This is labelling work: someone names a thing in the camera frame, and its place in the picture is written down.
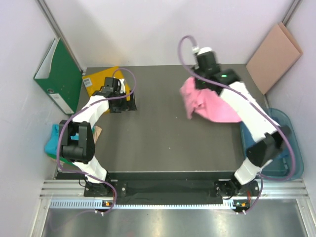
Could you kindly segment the beige paper folder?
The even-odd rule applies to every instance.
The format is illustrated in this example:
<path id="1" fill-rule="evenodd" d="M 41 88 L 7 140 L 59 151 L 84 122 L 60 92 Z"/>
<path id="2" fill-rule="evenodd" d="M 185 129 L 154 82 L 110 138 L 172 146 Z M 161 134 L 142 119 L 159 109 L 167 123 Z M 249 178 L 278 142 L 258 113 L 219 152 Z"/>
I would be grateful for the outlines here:
<path id="1" fill-rule="evenodd" d="M 303 51 L 286 26 L 272 27 L 246 68 L 262 94 L 266 94 L 297 62 Z"/>

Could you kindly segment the yellow padded envelope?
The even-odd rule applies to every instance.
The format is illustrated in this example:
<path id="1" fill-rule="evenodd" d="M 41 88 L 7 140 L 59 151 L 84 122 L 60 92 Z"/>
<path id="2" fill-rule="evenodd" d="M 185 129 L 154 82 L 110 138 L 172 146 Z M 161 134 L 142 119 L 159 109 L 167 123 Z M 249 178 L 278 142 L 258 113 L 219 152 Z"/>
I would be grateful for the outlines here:
<path id="1" fill-rule="evenodd" d="M 100 88 L 104 85 L 105 77 L 124 79 L 124 76 L 121 70 L 119 70 L 118 66 L 111 67 L 97 73 L 85 75 L 82 77 L 82 80 L 84 82 L 84 86 L 86 88 L 88 96 L 91 97 L 94 95 L 98 95 L 98 93 L 100 92 Z M 132 94 L 131 93 L 132 88 L 129 86 L 126 80 L 125 80 L 125 86 L 126 86 L 126 91 L 128 92 L 127 99 L 129 100 L 130 95 Z"/>

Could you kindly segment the teal folded t shirt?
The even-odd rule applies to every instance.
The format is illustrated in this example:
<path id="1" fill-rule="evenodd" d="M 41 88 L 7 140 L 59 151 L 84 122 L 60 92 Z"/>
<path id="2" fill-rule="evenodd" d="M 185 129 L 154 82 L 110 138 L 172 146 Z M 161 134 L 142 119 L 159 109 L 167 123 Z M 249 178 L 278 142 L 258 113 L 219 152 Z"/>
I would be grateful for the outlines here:
<path id="1" fill-rule="evenodd" d="M 52 126 L 50 139 L 44 147 L 45 153 L 53 159 L 56 159 L 58 141 L 59 141 L 59 125 L 54 124 Z"/>

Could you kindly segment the pink t shirt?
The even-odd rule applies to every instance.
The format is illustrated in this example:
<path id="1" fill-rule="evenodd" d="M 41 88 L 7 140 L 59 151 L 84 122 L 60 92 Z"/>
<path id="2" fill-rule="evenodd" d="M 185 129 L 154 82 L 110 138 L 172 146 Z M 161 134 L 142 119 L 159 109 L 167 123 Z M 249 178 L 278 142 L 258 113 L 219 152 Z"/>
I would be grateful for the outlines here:
<path id="1" fill-rule="evenodd" d="M 193 113 L 216 123 L 239 123 L 241 118 L 235 110 L 216 92 L 209 89 L 198 90 L 195 88 L 195 78 L 189 77 L 180 88 L 184 101 L 187 119 Z"/>

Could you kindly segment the green folded t shirt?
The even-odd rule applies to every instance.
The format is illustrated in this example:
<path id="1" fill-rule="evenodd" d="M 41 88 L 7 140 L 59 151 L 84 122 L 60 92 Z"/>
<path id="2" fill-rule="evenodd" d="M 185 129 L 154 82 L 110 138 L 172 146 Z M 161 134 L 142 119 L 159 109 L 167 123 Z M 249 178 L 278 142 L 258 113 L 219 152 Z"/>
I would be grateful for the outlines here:
<path id="1" fill-rule="evenodd" d="M 57 159 L 57 158 L 56 158 L 56 155 L 52 155 L 52 154 L 47 154 L 47 155 L 48 155 L 48 157 L 50 157 L 51 159 L 54 159 L 54 160 Z M 63 157 L 60 157 L 60 163 L 61 163 L 61 164 L 66 163 L 66 164 L 73 165 L 71 162 L 69 162 L 68 160 L 66 160 L 66 159 L 63 158 Z"/>

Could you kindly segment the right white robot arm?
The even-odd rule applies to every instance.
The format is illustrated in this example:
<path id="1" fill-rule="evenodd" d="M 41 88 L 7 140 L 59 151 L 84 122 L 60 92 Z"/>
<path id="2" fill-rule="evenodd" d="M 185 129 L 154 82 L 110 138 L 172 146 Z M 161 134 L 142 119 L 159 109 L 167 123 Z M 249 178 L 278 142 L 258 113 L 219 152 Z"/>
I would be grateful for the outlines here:
<path id="1" fill-rule="evenodd" d="M 194 72 L 206 79 L 196 79 L 198 88 L 217 93 L 241 118 L 254 141 L 230 183 L 235 195 L 243 195 L 249 188 L 248 183 L 286 148 L 284 137 L 291 134 L 291 129 L 287 125 L 280 126 L 267 115 L 234 70 L 220 68 L 211 48 L 204 47 L 194 55 L 197 60 Z"/>

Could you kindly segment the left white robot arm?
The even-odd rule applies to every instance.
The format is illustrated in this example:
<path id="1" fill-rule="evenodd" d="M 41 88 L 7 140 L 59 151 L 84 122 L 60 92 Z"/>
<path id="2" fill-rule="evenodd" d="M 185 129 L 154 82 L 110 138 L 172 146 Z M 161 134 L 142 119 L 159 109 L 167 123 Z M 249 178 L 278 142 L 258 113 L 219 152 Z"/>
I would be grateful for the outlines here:
<path id="1" fill-rule="evenodd" d="M 78 167 L 95 183 L 95 190 L 102 196 L 108 195 L 112 184 L 107 181 L 107 170 L 95 156 L 93 128 L 106 112 L 121 113 L 137 110 L 133 90 L 125 79 L 106 77 L 104 85 L 90 96 L 88 103 L 69 121 L 59 124 L 59 156 Z"/>

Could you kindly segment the blue t shirt in bin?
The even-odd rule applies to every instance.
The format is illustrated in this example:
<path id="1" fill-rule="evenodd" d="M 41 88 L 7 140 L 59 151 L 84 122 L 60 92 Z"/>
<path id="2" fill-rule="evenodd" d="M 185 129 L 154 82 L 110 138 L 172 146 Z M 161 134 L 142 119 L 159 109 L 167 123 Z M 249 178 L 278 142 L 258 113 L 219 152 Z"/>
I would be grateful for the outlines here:
<path id="1" fill-rule="evenodd" d="M 244 123 L 242 123 L 240 127 L 245 157 L 253 164 L 257 166 L 263 165 L 269 160 L 287 158 L 290 156 L 288 147 L 278 131 L 273 133 L 266 132 L 263 138 L 259 138 L 256 142 Z"/>

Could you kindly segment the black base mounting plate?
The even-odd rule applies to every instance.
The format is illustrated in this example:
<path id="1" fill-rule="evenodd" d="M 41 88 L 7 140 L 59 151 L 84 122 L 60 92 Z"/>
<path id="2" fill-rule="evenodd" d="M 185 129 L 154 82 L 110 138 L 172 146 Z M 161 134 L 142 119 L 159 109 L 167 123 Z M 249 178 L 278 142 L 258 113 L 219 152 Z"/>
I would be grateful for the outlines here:
<path id="1" fill-rule="evenodd" d="M 221 204 L 225 198 L 257 196 L 257 181 L 241 186 L 231 171 L 110 172 L 117 204 L 184 205 Z"/>

